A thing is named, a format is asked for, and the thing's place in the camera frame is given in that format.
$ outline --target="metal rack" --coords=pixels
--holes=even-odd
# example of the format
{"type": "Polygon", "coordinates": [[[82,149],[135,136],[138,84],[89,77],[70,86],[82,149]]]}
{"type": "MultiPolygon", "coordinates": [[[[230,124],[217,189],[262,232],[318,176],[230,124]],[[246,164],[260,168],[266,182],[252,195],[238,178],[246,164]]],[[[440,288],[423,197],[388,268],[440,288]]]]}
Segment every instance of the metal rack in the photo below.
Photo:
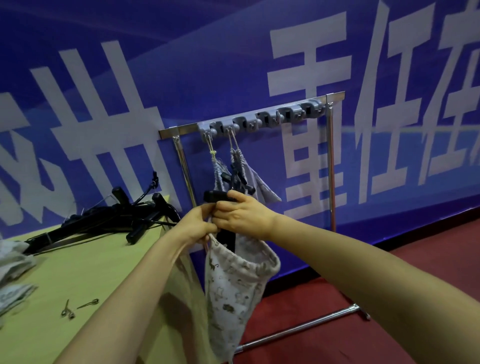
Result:
{"type": "MultiPolygon", "coordinates": [[[[328,192],[330,204],[330,230],[336,231],[335,218],[335,173],[334,173],[334,155],[333,155],[333,111],[334,104],[345,98],[345,92],[336,92],[323,96],[313,97],[297,102],[277,105],[270,108],[249,111],[241,114],[225,116],[197,123],[174,126],[159,131],[160,139],[172,138],[175,149],[178,153],[183,177],[187,185],[188,193],[193,206],[197,206],[195,200],[195,192],[193,189],[190,172],[185,157],[185,152],[181,143],[180,136],[190,133],[200,133],[204,142],[223,135],[228,136],[229,133],[238,133],[241,131],[256,132],[264,127],[274,128],[286,122],[299,122],[305,119],[326,117],[326,133],[327,133],[327,160],[328,160],[328,192]]],[[[366,319],[370,316],[362,311],[357,304],[353,304],[343,310],[333,312],[318,319],[306,322],[304,324],[288,328],[284,331],[277,332],[258,340],[240,345],[235,354],[251,349],[267,342],[277,340],[279,338],[291,335],[300,331],[307,330],[311,327],[323,324],[325,322],[350,315],[355,312],[363,313],[366,319]]]]}

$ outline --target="red floor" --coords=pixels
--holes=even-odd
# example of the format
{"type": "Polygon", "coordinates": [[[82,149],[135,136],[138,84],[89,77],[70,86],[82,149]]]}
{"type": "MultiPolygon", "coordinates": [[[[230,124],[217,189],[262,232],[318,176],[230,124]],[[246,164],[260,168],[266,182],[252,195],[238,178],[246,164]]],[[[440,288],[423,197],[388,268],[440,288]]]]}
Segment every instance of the red floor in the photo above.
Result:
{"type": "MultiPolygon", "coordinates": [[[[480,220],[405,245],[393,253],[480,300],[480,220]]],[[[284,330],[349,302],[322,278],[267,297],[255,309],[242,343],[284,330]]],[[[235,356],[246,363],[413,363],[375,322],[353,314],[235,356]]]]}

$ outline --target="forearm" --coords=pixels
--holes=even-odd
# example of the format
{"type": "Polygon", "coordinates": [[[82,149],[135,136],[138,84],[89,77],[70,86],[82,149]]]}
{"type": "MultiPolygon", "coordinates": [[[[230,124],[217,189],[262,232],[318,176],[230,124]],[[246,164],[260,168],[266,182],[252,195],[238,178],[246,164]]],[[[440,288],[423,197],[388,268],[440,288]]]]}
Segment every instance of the forearm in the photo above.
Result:
{"type": "Polygon", "coordinates": [[[480,355],[480,305],[460,290],[369,244],[276,217],[271,240],[365,309],[418,363],[480,355]]]}
{"type": "Polygon", "coordinates": [[[169,231],[149,249],[55,363],[135,362],[155,306],[181,253],[178,239],[169,231]]]}

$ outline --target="light wood tabletop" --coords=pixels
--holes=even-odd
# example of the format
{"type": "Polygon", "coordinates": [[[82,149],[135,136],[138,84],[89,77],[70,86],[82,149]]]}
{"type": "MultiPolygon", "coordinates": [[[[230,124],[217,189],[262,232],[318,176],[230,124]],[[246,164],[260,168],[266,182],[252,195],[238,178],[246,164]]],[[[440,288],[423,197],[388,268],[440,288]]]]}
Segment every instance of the light wood tabletop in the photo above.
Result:
{"type": "MultiPolygon", "coordinates": [[[[38,255],[37,266],[15,282],[38,288],[2,317],[0,363],[52,363],[163,232],[163,227],[149,229],[135,245],[127,245],[125,233],[105,234],[38,255]],[[67,299],[76,314],[72,320],[60,316],[67,299]],[[99,304],[77,309],[93,299],[99,304]]],[[[146,364],[217,363],[208,342],[204,293],[188,254],[169,276],[140,358],[137,362],[146,364]]]]}

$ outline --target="person's left hand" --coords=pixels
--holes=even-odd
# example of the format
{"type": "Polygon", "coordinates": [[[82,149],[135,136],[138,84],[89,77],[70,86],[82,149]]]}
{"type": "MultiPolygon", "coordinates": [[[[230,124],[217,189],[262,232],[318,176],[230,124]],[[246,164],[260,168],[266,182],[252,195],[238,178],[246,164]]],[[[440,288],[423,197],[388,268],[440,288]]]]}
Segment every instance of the person's left hand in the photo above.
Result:
{"type": "Polygon", "coordinates": [[[218,232],[218,228],[205,219],[212,213],[215,204],[203,204],[191,209],[168,233],[177,235],[185,247],[195,243],[206,243],[208,234],[218,232]]]}

